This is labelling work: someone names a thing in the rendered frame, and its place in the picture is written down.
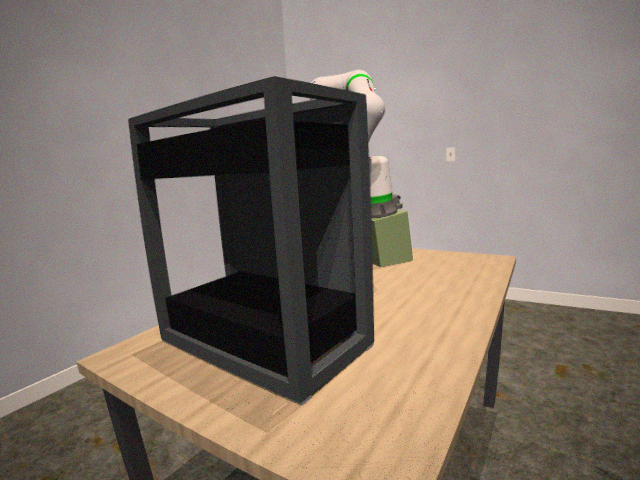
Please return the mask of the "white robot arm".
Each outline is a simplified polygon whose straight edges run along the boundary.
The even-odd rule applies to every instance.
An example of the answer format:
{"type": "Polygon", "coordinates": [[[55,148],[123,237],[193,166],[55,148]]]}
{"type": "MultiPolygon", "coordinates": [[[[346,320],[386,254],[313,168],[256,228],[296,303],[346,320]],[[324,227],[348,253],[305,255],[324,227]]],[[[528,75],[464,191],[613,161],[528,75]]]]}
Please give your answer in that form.
{"type": "MultiPolygon", "coordinates": [[[[377,125],[385,114],[383,100],[375,94],[375,88],[370,75],[362,70],[319,77],[311,83],[350,90],[367,94],[368,143],[377,125]],[[315,82],[315,83],[314,83],[315,82]]],[[[369,157],[371,184],[371,216],[381,218],[397,213],[403,208],[399,195],[392,196],[392,184],[387,158],[382,156],[369,157]]]]}

